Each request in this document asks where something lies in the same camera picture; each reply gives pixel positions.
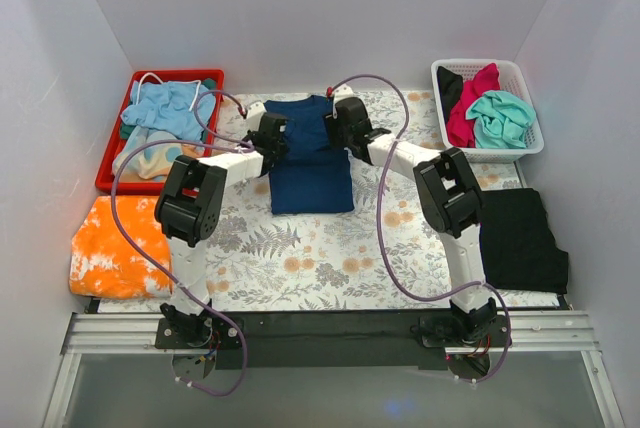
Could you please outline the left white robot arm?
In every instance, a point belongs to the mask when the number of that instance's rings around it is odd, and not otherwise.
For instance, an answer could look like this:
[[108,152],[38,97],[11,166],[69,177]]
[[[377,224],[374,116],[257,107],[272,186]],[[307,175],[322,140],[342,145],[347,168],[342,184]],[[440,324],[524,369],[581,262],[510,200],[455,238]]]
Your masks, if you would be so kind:
[[288,153],[285,116],[261,111],[249,120],[244,138],[249,147],[198,159],[178,157],[156,204],[176,278],[171,301],[161,306],[161,313],[172,332],[193,348],[205,346],[213,336],[206,315],[210,295],[204,242],[219,223],[224,191],[267,174]]

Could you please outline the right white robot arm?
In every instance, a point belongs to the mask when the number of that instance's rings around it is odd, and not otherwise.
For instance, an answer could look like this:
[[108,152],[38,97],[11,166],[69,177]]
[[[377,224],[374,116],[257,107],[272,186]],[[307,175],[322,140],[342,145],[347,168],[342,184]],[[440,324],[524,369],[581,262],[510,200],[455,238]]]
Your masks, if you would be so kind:
[[[381,169],[376,204],[377,239],[392,283],[406,297],[422,303],[449,301],[454,337],[475,345],[497,317],[480,249],[483,193],[465,154],[451,148],[427,149],[405,142],[385,128],[375,128],[364,102],[353,94],[329,96],[332,111],[324,117],[330,143]],[[451,290],[432,297],[419,296],[402,286],[384,247],[382,201],[386,175],[399,174],[415,184],[423,217],[444,248]]]

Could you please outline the dark blue t shirt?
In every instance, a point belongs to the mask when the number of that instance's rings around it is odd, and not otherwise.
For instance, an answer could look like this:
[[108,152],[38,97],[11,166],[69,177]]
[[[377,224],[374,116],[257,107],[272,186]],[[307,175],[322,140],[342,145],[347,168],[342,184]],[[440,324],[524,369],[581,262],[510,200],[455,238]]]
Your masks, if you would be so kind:
[[324,116],[331,101],[311,95],[297,101],[264,103],[270,113],[287,118],[288,153],[269,172],[274,215],[339,214],[354,210],[347,151],[330,146]]

